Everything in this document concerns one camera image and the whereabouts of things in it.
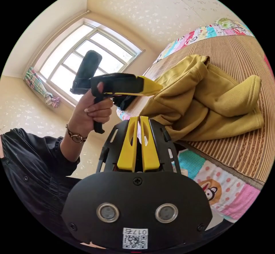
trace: plaid curtain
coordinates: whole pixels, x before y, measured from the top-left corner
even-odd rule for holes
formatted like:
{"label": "plaid curtain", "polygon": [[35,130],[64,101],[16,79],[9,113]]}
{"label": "plaid curtain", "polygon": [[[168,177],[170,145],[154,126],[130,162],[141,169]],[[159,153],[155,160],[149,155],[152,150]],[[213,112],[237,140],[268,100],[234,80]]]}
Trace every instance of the plaid curtain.
{"label": "plaid curtain", "polygon": [[60,98],[53,97],[51,93],[47,92],[42,81],[37,75],[36,71],[33,67],[30,67],[24,77],[24,81],[28,84],[28,86],[40,93],[44,98],[47,105],[52,105],[54,108],[57,108],[59,105]]}

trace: cartoon monkey print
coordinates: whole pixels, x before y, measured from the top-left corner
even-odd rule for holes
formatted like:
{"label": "cartoon monkey print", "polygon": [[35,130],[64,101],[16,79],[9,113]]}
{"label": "cartoon monkey print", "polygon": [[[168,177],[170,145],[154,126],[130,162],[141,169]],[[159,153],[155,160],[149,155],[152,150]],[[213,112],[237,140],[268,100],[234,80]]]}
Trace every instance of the cartoon monkey print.
{"label": "cartoon monkey print", "polygon": [[221,198],[221,185],[215,181],[215,180],[204,180],[202,182],[199,182],[199,186],[204,191],[209,204],[213,205],[217,203]]}

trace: woman's hand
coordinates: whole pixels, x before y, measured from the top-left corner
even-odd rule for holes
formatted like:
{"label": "woman's hand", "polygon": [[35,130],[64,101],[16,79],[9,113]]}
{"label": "woman's hand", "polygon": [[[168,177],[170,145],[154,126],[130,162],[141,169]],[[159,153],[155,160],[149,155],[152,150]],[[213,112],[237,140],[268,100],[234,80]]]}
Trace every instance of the woman's hand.
{"label": "woman's hand", "polygon": [[[103,83],[100,82],[97,88],[99,92],[102,92]],[[70,131],[78,133],[83,137],[87,137],[94,129],[94,121],[104,124],[110,120],[113,101],[111,99],[105,99],[94,104],[94,100],[95,97],[92,95],[90,90],[81,97],[68,123]]]}

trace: sticker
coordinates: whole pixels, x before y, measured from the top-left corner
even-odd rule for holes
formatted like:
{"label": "sticker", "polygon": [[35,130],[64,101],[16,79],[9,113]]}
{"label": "sticker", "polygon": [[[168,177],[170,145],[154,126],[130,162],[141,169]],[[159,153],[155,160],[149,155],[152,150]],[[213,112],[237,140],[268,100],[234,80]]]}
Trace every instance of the sticker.
{"label": "sticker", "polygon": [[124,249],[147,249],[148,229],[123,228]]}

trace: window frame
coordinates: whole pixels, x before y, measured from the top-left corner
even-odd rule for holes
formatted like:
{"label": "window frame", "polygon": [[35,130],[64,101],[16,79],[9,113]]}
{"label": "window frame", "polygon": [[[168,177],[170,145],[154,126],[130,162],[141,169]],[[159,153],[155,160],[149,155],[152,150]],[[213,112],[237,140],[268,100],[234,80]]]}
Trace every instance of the window frame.
{"label": "window frame", "polygon": [[[88,34],[86,34],[84,37],[82,37],[73,47],[71,47],[67,53],[60,59],[60,61],[58,62],[58,64],[55,66],[55,68],[52,70],[51,74],[49,75],[48,78],[44,77],[42,73],[40,73],[41,69],[43,68],[44,64],[47,62],[47,60],[50,58],[50,56],[52,55],[52,53],[55,51],[55,49],[67,38],[69,37],[72,33],[74,33],[78,28],[80,28],[81,26],[86,25],[88,27],[90,27],[92,29],[91,32],[89,32]],[[104,37],[106,37],[107,39],[111,40],[112,42],[114,42],[115,44],[117,44],[119,47],[121,47],[122,49],[124,49],[126,52],[128,52],[130,55],[132,55],[132,58],[128,61],[125,62],[123,59],[121,59],[120,57],[118,57],[116,54],[114,54],[113,52],[111,52],[110,50],[108,50],[107,48],[105,48],[104,46],[102,46],[101,44],[97,43],[96,41],[90,39],[93,35],[95,35],[96,33],[99,33],[101,35],[103,35]],[[50,88],[52,88],[54,91],[56,91],[58,94],[62,95],[65,99],[67,99],[69,102],[71,102],[74,106],[78,103],[78,101],[76,99],[74,99],[72,96],[70,96],[68,93],[66,93],[64,90],[62,90],[60,87],[58,87],[57,85],[55,85],[51,79],[54,76],[55,72],[57,71],[57,69],[60,66],[65,67],[68,71],[70,71],[73,74],[76,74],[76,72],[74,70],[72,70],[70,67],[68,67],[66,64],[64,64],[65,60],[70,56],[71,53],[74,53],[75,55],[77,55],[78,57],[83,59],[83,55],[81,55],[80,53],[78,53],[76,51],[76,49],[78,49],[85,41],[89,41],[91,43],[93,43],[94,45],[98,46],[99,48],[101,48],[102,50],[104,50],[105,52],[107,52],[108,54],[110,54],[111,56],[113,56],[114,58],[116,58],[117,60],[119,60],[123,66],[117,71],[118,73],[124,72],[125,69],[136,59],[136,57],[139,55],[139,53],[133,51],[130,47],[128,47],[127,45],[125,45],[121,40],[117,39],[116,37],[114,37],[113,35],[111,35],[110,33],[96,27],[93,26],[85,21],[83,21],[77,28],[75,28],[73,31],[71,31],[52,51],[51,53],[48,55],[48,57],[46,58],[46,60],[43,62],[43,64],[40,66],[39,70],[38,70],[38,75],[42,78],[43,82],[48,84],[50,86]],[[102,68],[98,67],[98,69],[104,73],[107,74],[106,71],[104,71]]]}

